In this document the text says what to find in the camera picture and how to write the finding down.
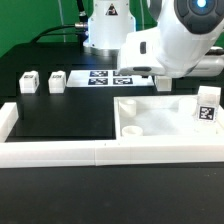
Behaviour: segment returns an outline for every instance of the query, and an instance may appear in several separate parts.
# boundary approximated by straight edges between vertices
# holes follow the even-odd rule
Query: small white cube
[[[155,85],[157,91],[171,91],[172,78],[166,76],[155,76]]]
[[[39,83],[37,71],[25,72],[19,80],[20,91],[21,93],[35,93]]]
[[[66,75],[63,71],[52,72],[48,80],[50,93],[64,93],[66,86]]]

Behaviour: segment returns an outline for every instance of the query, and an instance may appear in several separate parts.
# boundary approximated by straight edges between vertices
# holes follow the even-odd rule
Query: white tray
[[[164,135],[198,136],[200,133],[195,131],[195,117],[178,112],[179,101],[186,97],[195,100],[197,98],[195,95],[114,98],[116,138],[124,138],[122,129],[126,126],[142,128],[143,136],[141,138]],[[136,102],[136,115],[133,117],[124,117],[120,113],[120,103],[127,100]],[[224,123],[221,122],[224,119],[223,113],[223,109],[220,107],[215,134],[222,135],[222,137],[224,137]]]

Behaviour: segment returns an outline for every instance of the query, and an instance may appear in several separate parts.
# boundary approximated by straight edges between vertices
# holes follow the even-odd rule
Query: white plastic tray
[[[116,138],[125,138],[122,136],[122,129],[127,126],[142,128],[143,136],[141,138],[165,135],[198,136],[200,133],[195,131],[195,116],[178,112],[179,101],[184,98],[192,98],[196,101],[197,96],[116,97],[114,99]],[[127,100],[136,102],[135,116],[122,116],[120,103]],[[215,135],[224,138],[224,123],[222,122],[224,112],[221,107],[219,107],[217,117]]]
[[[183,96],[173,97],[135,97],[137,114],[141,115],[135,122],[146,124],[148,113],[145,110],[153,105],[155,110],[170,110],[169,119],[175,117],[177,101]],[[100,166],[152,163],[190,163],[190,162],[224,162],[224,135],[197,135],[191,132],[181,133],[173,130],[172,125],[162,124],[163,130],[152,135],[155,129],[148,127],[148,136],[126,138],[120,135],[121,120],[118,102],[114,99],[116,140],[103,141],[60,141],[60,142],[14,142],[0,143],[0,168],[15,167],[52,167],[52,166]],[[2,124],[9,124],[5,139],[18,118],[16,103],[1,109]],[[219,121],[224,124],[224,111],[219,111]]]

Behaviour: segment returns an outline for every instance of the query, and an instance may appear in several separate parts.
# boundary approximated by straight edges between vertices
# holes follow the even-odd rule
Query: white plastic block
[[[216,133],[216,120],[221,88],[200,86],[198,91],[195,130],[200,133]]]
[[[39,83],[37,71],[25,72],[19,80],[20,91],[21,93],[35,93]]]
[[[0,142],[5,142],[18,119],[16,103],[5,103],[0,110]]]
[[[66,75],[63,71],[52,72],[48,80],[50,93],[64,93],[66,86]]]
[[[158,91],[171,91],[172,78],[167,76],[155,76],[155,85]]]

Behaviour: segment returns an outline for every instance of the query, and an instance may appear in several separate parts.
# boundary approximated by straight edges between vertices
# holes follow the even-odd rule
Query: table surface
[[[7,142],[114,139],[113,97],[197,94],[218,77],[155,87],[66,88],[50,95],[53,71],[116,69],[116,57],[85,54],[78,43],[21,44],[0,59],[0,105],[17,102]],[[36,70],[40,86],[21,95],[19,78]],[[222,91],[221,105],[224,106]],[[223,223],[224,164],[155,164],[0,170],[0,223]]]

